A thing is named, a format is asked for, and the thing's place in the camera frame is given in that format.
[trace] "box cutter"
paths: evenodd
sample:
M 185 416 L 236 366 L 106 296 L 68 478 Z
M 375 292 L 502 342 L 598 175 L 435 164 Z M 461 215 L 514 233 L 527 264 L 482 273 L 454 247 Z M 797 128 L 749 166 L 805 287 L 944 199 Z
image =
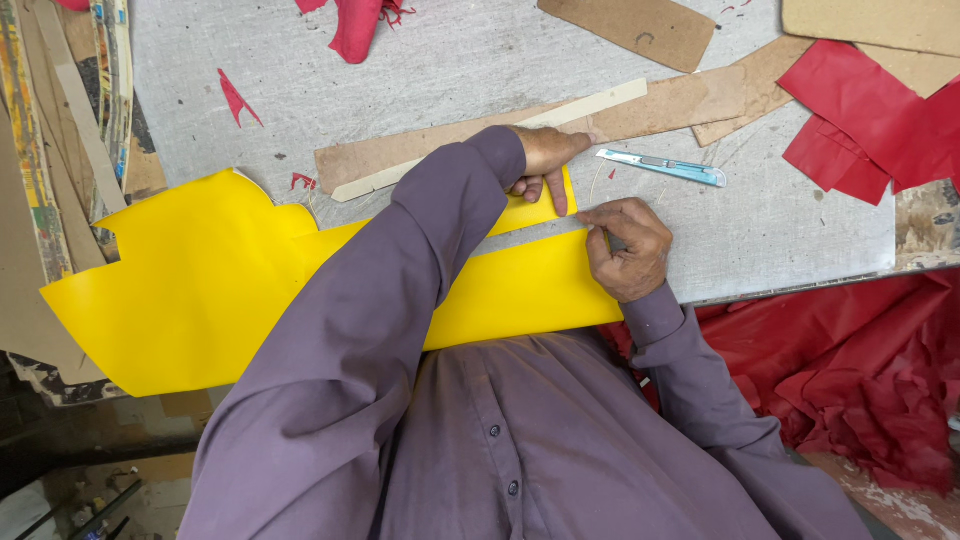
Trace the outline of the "box cutter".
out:
M 627 152 L 615 152 L 613 150 L 600 150 L 597 158 L 606 158 L 617 163 L 626 163 L 648 171 L 676 176 L 699 182 L 700 184 L 715 185 L 717 187 L 727 186 L 727 175 L 723 174 L 718 168 L 706 165 L 694 165 L 693 163 L 684 163 L 683 161 L 661 160 L 660 158 L 651 158 L 641 156 L 640 154 L 628 154 Z

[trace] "yellow leather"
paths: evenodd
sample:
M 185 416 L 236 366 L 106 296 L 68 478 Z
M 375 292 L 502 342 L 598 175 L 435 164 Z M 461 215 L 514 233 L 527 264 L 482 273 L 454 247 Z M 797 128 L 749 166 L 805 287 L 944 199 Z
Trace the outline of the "yellow leather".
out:
M 553 208 L 547 193 L 529 206 Z M 544 219 L 549 213 L 498 225 L 506 232 L 556 217 Z M 218 386 L 240 378 L 309 277 L 364 224 L 318 232 L 303 206 L 275 207 L 228 169 L 101 220 L 122 260 L 40 292 L 131 395 Z M 424 349 L 619 320 L 616 302 L 590 277 L 585 241 L 577 231 L 471 258 Z M 538 286 L 513 289 L 508 277 L 519 275 Z

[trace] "man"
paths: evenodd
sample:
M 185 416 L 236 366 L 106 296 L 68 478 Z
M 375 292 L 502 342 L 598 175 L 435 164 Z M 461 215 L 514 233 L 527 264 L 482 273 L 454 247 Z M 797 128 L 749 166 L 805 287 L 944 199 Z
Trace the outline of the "man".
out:
M 827 475 L 790 462 L 780 423 L 755 417 L 678 306 L 672 236 L 638 199 L 577 218 L 662 416 L 595 329 L 421 356 L 504 190 L 533 202 L 545 179 L 565 214 L 561 166 L 593 140 L 493 127 L 410 171 L 211 418 L 180 540 L 869 538 Z M 520 297 L 539 286 L 502 278 Z

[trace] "shirt sleeve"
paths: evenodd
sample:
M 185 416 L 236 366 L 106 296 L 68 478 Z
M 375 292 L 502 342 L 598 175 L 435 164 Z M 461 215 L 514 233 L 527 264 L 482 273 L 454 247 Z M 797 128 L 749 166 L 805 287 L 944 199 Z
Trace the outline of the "shirt sleeve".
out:
M 210 419 L 179 538 L 367 537 L 433 310 L 524 168 L 519 137 L 493 127 L 404 176 Z
M 782 538 L 871 538 L 833 479 L 790 460 L 780 421 L 756 417 L 669 283 L 620 307 L 636 346 L 631 365 L 649 370 L 663 418 L 740 481 Z

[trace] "gray table surface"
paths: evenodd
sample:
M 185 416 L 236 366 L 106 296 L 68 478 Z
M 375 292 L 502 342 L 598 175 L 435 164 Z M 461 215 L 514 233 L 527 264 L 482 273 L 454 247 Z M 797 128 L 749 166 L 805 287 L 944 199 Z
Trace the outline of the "gray table surface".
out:
M 780 3 L 680 2 L 717 21 L 700 68 L 728 65 L 781 34 Z M 370 57 L 348 65 L 327 48 L 336 8 L 300 15 L 293 0 L 143 2 L 132 6 L 135 87 L 170 186 L 236 167 L 278 203 L 306 203 L 294 172 L 316 178 L 313 151 L 588 95 L 638 77 L 680 73 L 537 9 L 536 0 L 407 0 L 381 23 Z M 263 120 L 239 129 L 223 68 Z M 682 302 L 881 272 L 895 260 L 895 201 L 875 208 L 822 193 L 780 155 L 810 113 L 791 103 L 699 148 L 689 129 L 605 145 L 722 168 L 712 188 L 601 160 L 570 164 L 581 208 L 648 201 L 674 232 L 669 279 Z M 391 189 L 336 203 L 314 192 L 322 228 L 371 217 Z M 477 253 L 572 231 L 572 218 L 490 238 Z

